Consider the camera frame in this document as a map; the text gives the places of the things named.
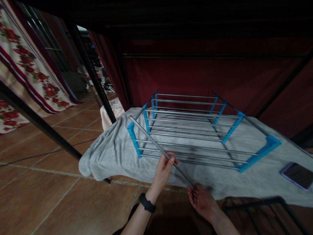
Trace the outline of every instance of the smartwatch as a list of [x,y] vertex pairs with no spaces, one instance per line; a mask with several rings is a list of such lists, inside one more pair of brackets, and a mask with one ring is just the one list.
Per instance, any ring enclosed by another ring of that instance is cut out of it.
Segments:
[[150,201],[146,199],[145,193],[140,194],[139,201],[143,205],[144,209],[146,211],[149,211],[150,213],[154,213],[157,209],[155,205],[153,205]]

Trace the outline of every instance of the drying rack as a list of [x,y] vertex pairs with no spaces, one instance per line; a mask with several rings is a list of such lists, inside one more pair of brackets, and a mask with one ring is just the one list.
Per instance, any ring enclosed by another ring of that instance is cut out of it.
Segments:
[[[160,146],[176,146],[176,147],[186,147],[186,148],[194,148],[194,149],[201,149],[201,150],[208,150],[208,151],[216,151],[216,152],[225,152],[229,156],[229,158],[220,158],[220,157],[212,157],[212,156],[201,156],[201,155],[195,155],[191,153],[183,153],[183,152],[175,152],[176,156],[190,156],[194,158],[201,158],[201,159],[208,159],[208,160],[217,160],[217,161],[227,161],[232,162],[234,166],[228,166],[228,165],[219,165],[219,164],[212,164],[212,163],[204,163],[204,162],[198,162],[198,161],[191,161],[191,160],[180,160],[180,162],[188,163],[188,164],[199,164],[199,165],[208,165],[208,166],[214,166],[214,167],[221,167],[226,169],[233,169],[237,170],[238,172],[242,173],[245,170],[247,170],[249,167],[251,167],[253,164],[255,164],[257,161],[259,161],[261,158],[266,156],[268,153],[276,149],[278,146],[281,145],[281,142],[275,138],[274,136],[270,135],[267,131],[262,129],[258,124],[256,124],[254,121],[252,121],[249,117],[247,117],[245,114],[237,110],[234,106],[229,104],[226,100],[224,100],[222,97],[220,97],[218,94],[211,91],[214,96],[212,97],[203,97],[203,96],[187,96],[187,95],[171,95],[171,94],[159,94],[159,90],[157,90],[153,96],[147,101],[147,103],[142,107],[140,112],[137,114],[137,116],[134,118],[130,116],[130,119],[132,120],[132,123],[128,126],[128,132],[130,134],[130,137],[132,139],[132,142],[135,146],[136,152],[138,154],[138,157],[152,157],[157,158],[153,155],[144,154],[143,152],[146,151],[156,151],[163,153],[168,159],[169,156],[166,154],[165,150]],[[171,100],[168,99],[168,97],[175,97],[175,98],[184,98],[184,100]],[[193,98],[204,98],[208,99],[212,102],[194,102],[194,101],[186,101],[185,99],[193,99]],[[147,109],[148,103],[151,101],[151,109]],[[166,106],[158,106],[158,102],[162,103],[181,103],[181,104],[188,104],[188,105],[202,105],[202,106],[208,106],[209,108],[207,110],[200,110],[200,109],[186,109],[186,108],[173,108],[173,107],[166,107]],[[225,115],[223,114],[226,106],[231,107],[237,115]],[[143,112],[146,129],[142,127],[138,122],[137,119]],[[152,118],[148,118],[147,113],[152,113]],[[173,116],[178,117],[177,119],[164,119],[164,118],[157,118],[158,114],[167,115],[167,116]],[[195,120],[186,120],[186,119],[180,119],[180,118],[197,118],[197,119],[203,119],[203,121],[195,121]],[[221,118],[230,118],[234,119],[234,123],[232,125],[223,125],[219,124],[218,121]],[[257,152],[244,152],[244,151],[237,151],[237,150],[231,150],[228,149],[226,146],[227,140],[230,138],[230,136],[233,134],[233,132],[236,130],[236,128],[239,126],[241,121],[243,119],[246,119],[250,124],[252,124],[255,128],[257,128],[262,134],[265,135],[266,144],[261,147]],[[192,129],[182,129],[182,128],[171,128],[171,127],[164,127],[159,125],[154,125],[155,123],[180,123],[180,124],[188,124],[188,125],[195,125],[200,128],[192,128]],[[142,140],[137,139],[136,135],[134,133],[134,127],[135,125],[145,134],[145,136],[148,138],[148,140]],[[204,127],[212,127],[212,130],[204,130]],[[228,128],[227,132],[219,132],[217,130],[217,127],[223,127]],[[210,138],[204,138],[204,137],[195,137],[195,136],[185,136],[185,135],[177,135],[177,134],[168,134],[168,133],[158,133],[158,130],[173,130],[173,131],[183,131],[188,133],[199,133],[199,134],[209,134],[210,136],[215,135],[218,136],[218,138],[210,139]],[[171,137],[177,137],[177,138],[189,138],[189,139],[197,139],[197,140],[206,140],[208,141],[208,146],[210,145],[210,141],[214,142],[220,142],[223,146],[223,149],[218,148],[211,148],[211,147],[202,147],[202,146],[191,146],[191,145],[181,145],[176,143],[167,143],[167,142],[157,142],[153,139],[152,135],[163,135],[163,136],[171,136]],[[139,146],[139,143],[144,143],[144,146],[141,148]],[[157,149],[148,149],[145,148],[145,145],[154,144]],[[240,155],[248,155],[250,156],[247,160],[239,160],[234,159],[232,154],[240,154]],[[175,167],[184,175],[182,170],[175,165]]]

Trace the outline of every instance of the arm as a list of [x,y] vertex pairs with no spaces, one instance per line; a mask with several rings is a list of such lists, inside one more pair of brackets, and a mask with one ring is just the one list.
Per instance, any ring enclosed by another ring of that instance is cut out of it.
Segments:
[[197,190],[194,190],[193,187],[188,188],[188,196],[194,209],[212,224],[218,235],[239,234],[227,215],[219,208],[213,196],[200,184],[197,184]]
[[[174,162],[178,164],[178,160],[172,157],[174,153],[167,152],[167,154],[171,157],[170,160],[167,160],[164,155],[161,156],[161,159],[156,167],[156,174],[154,176],[154,180],[146,193],[146,198],[153,205],[156,203],[159,194],[162,189],[166,185],[171,169],[173,167]],[[127,223],[121,235],[141,235],[144,233],[146,226],[148,224],[151,213],[146,211],[142,204],[139,204],[135,213]]]

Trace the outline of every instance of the left hand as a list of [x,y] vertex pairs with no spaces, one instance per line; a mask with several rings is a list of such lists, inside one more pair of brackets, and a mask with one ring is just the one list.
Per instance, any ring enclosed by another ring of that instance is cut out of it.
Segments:
[[174,165],[179,164],[179,161],[174,157],[173,152],[167,152],[167,155],[171,158],[168,160],[164,154],[162,154],[161,159],[159,160],[156,167],[156,175],[154,176],[154,180],[152,182],[151,188],[156,190],[157,192],[161,192],[167,181],[169,180],[171,169]]

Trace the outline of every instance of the black cable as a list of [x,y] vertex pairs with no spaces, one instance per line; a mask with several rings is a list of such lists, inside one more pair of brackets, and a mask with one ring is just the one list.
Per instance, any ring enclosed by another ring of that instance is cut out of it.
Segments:
[[[95,139],[96,139],[96,138],[91,139],[91,140],[87,140],[87,141],[84,141],[84,142],[80,142],[80,143],[78,143],[78,144],[74,144],[73,146],[79,145],[79,144],[83,144],[83,143],[86,143],[86,142],[89,142],[89,141],[93,141],[93,140],[95,140]],[[59,150],[56,150],[56,151],[53,151],[53,152],[43,153],[43,154],[36,155],[36,156],[32,156],[32,157],[22,158],[22,159],[20,159],[20,160],[14,161],[14,162],[10,162],[10,163],[4,164],[4,165],[0,165],[0,167],[7,166],[7,165],[11,165],[11,164],[13,164],[13,163],[20,162],[20,161],[24,161],[24,160],[27,160],[27,159],[31,159],[31,158],[35,158],[35,157],[40,157],[40,156],[42,156],[42,155],[47,155],[47,154],[55,153],[55,152],[58,152],[58,151],[61,151],[61,150],[64,150],[64,149],[59,149]]]

